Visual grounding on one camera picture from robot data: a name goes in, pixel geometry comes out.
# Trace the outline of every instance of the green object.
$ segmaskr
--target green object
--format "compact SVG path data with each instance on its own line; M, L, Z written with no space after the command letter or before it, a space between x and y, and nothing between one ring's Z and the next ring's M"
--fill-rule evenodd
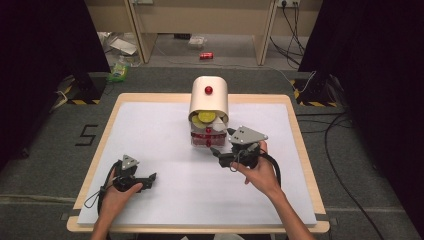
M111 82L123 82L127 77L128 66L117 62L112 69L112 72L107 77L108 81Z

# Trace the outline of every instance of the person's left hand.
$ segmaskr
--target person's left hand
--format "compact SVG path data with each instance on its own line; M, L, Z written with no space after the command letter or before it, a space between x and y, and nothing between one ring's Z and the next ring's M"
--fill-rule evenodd
M115 169L112 171L109 179L109 184L112 184L113 176L115 175ZM108 219L115 219L119 213L124 209L125 204L142 188L142 183L137 183L125 192L120 192L113 185L106 190L106 194L103 198L102 208L100 209L99 217L106 217Z
M114 175L115 169L110 174L111 177L108 182L110 187L106 190L106 194L103 197L102 208L100 209L99 218L94 224L91 240L106 239L113 220L121 213L131 196L143 187L142 183L137 183L127 191L120 192L112 185Z

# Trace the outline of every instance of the white cylindrical container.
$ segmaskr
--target white cylindrical container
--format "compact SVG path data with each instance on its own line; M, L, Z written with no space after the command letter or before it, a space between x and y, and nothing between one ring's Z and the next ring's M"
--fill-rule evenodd
M229 117L227 82L223 78L202 76L193 82L188 120L193 146L225 145Z

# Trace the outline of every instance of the white board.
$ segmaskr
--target white board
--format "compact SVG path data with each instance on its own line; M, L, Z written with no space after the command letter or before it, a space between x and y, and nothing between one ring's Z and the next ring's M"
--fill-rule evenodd
M126 102L119 109L87 196L127 154L138 161L136 177L157 173L152 189L130 199L114 225L278 225L268 198L244 176L221 168L208 148L191 145L189 103ZM268 135L268 151L281 169L282 189L307 225L316 224L287 108L284 104L230 104L229 127L244 125ZM230 152L231 144L221 152ZM96 205L83 207L78 224L92 226Z

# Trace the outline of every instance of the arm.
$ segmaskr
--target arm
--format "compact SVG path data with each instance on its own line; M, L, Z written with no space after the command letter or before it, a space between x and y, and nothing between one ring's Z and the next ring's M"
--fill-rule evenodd
M268 151L266 142L261 141L259 144L262 151ZM258 165L254 169L249 169L236 162L233 162L231 166L246 176L245 184L252 183L269 198L277 210L281 221L284 223L287 235L291 240L314 239L278 185L274 169L268 160L259 157Z
M128 189L126 192L118 191L114 186L107 189L103 198L102 208L100 209L99 218L94 224L91 240L105 240L109 228L113 220L124 209L125 204L143 185L138 183Z

